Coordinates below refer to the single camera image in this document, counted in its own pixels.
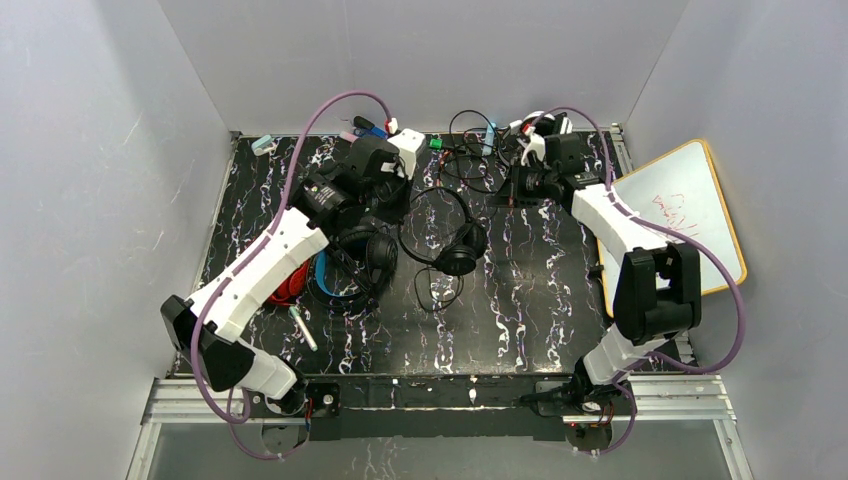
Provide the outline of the light blue marker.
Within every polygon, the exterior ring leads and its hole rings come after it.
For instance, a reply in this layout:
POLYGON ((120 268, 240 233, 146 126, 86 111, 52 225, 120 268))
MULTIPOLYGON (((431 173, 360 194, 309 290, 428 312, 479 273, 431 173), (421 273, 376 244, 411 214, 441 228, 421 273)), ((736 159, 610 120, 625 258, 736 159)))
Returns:
POLYGON ((489 123, 486 127, 483 140, 481 141, 481 155, 487 157, 492 155, 497 149, 497 128, 493 123, 489 123))

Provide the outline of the pink marker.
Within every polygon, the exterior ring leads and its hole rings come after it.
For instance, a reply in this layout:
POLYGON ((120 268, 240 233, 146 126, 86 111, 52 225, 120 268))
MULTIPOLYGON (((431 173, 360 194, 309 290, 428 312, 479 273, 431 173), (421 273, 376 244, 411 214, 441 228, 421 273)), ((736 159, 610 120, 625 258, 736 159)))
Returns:
POLYGON ((343 131, 339 133, 339 138, 345 142, 353 143, 359 139, 359 136, 351 132, 343 131))

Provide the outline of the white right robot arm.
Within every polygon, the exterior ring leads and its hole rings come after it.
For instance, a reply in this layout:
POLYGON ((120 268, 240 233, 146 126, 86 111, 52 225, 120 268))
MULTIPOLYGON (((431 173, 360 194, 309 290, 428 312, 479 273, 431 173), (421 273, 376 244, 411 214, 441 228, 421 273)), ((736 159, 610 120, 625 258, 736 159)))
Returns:
POLYGON ((701 321, 700 255, 640 225, 604 178, 575 159, 576 134, 522 134, 524 150, 496 193, 499 207, 558 202, 591 230, 619 267, 613 323, 574 367, 569 389, 588 394, 622 380, 628 369, 701 321))

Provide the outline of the red headphones with cable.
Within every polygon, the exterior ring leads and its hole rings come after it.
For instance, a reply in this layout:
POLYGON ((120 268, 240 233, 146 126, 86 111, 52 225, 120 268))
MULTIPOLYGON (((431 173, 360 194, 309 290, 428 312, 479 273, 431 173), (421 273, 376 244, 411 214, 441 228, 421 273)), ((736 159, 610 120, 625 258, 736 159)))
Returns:
POLYGON ((272 306, 292 306, 306 289, 309 269, 312 261, 307 259, 288 278, 286 278, 276 290, 274 290, 265 303, 272 306))

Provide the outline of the yellow framed whiteboard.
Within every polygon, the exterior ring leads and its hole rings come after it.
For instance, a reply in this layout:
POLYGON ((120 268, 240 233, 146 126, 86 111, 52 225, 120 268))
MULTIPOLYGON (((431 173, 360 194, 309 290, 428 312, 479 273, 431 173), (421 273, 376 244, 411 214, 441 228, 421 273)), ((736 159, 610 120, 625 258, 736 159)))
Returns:
POLYGON ((613 182, 619 197, 654 224, 707 247, 738 285, 748 268, 708 144, 691 140, 613 182))

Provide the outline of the blue stapler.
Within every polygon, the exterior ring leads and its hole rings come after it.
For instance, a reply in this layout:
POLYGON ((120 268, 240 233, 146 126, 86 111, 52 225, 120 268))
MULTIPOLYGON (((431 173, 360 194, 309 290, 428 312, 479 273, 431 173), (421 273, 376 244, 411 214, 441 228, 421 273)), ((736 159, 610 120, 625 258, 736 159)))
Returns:
POLYGON ((388 139, 389 134, 386 130, 374 124, 370 120, 366 119, 362 116, 355 116, 352 120, 352 125, 354 127, 354 135, 357 137, 366 137, 373 136, 382 139, 388 139))

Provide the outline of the white headphones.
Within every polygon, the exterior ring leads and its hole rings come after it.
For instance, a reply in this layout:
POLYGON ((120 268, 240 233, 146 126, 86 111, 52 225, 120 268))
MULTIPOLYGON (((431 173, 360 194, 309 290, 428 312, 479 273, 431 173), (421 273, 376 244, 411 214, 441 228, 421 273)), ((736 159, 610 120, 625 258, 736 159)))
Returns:
POLYGON ((570 134, 573 123, 565 111, 544 114, 541 110, 533 111, 523 119, 509 124, 508 133, 521 137, 528 125, 534 125, 534 132, 542 137, 549 135, 570 134))

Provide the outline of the mint eraser block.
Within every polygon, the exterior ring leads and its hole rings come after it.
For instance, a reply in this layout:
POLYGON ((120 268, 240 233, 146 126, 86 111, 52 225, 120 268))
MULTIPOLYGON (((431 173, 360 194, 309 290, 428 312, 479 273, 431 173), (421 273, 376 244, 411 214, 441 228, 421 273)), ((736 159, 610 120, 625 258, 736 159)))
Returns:
POLYGON ((255 156, 263 156, 269 154, 275 148, 275 139, 266 134, 256 139, 251 144, 251 150, 255 156))

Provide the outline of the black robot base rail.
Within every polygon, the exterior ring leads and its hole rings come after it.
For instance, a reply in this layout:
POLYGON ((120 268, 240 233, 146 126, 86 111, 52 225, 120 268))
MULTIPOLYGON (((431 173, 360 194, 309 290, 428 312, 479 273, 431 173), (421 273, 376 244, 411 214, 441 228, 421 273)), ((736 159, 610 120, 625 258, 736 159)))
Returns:
POLYGON ((530 437, 559 441, 598 420, 596 402, 567 401, 566 375, 349 375, 313 377, 318 441, 405 437, 530 437))

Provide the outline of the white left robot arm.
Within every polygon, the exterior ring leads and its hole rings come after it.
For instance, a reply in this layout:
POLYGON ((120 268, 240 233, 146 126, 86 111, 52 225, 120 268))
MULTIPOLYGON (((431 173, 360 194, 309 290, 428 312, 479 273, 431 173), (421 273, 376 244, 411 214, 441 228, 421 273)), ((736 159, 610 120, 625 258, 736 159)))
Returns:
POLYGON ((214 392, 238 387, 274 400, 297 384, 293 366, 242 338, 256 311, 333 237, 366 216, 396 223, 407 212, 424 134, 355 140, 346 158, 295 180, 272 223, 224 270, 187 298, 160 307, 175 348, 214 392))

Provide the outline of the blue black headphones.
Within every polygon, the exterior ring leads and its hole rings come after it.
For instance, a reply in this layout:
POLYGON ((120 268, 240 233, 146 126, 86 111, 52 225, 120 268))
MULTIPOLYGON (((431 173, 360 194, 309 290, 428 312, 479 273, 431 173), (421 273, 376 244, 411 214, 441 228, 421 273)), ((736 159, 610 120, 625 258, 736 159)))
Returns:
POLYGON ((342 231, 312 259, 307 291, 329 310, 351 313, 378 301, 397 268, 399 248, 386 226, 363 223, 342 231), (327 272, 334 268, 354 286, 350 293, 333 292, 327 286, 327 272))

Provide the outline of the white green marker pen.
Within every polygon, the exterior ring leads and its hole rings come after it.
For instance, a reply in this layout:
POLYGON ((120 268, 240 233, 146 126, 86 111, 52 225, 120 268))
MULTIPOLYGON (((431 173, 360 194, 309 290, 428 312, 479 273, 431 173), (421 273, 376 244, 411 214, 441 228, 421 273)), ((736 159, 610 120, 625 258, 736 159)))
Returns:
POLYGON ((299 331, 301 332, 306 344, 312 352, 318 351, 318 345, 315 341, 311 331, 307 327, 306 322, 304 321, 300 309, 296 305, 292 305, 288 308, 289 316, 293 319, 295 324, 297 325, 299 331))

